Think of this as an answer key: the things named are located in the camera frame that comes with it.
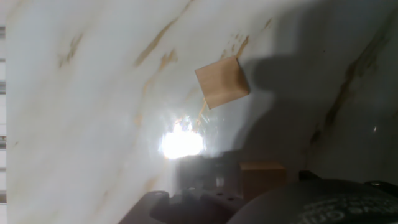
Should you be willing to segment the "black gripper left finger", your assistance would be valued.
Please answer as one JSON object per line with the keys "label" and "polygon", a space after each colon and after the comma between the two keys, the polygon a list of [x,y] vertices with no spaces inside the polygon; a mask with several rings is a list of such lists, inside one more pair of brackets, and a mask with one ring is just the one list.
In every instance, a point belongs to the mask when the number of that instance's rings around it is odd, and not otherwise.
{"label": "black gripper left finger", "polygon": [[174,194],[146,193],[119,223],[227,223],[246,204],[240,196],[239,165],[232,157],[181,159],[177,180]]}

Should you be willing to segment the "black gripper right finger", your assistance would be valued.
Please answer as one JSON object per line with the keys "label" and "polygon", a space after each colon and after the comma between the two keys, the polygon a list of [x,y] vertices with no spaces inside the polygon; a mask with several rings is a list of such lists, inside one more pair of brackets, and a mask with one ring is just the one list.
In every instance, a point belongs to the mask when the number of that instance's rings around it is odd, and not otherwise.
{"label": "black gripper right finger", "polygon": [[314,174],[313,172],[309,170],[301,170],[298,173],[299,181],[307,181],[307,180],[318,180],[320,179],[319,176]]}

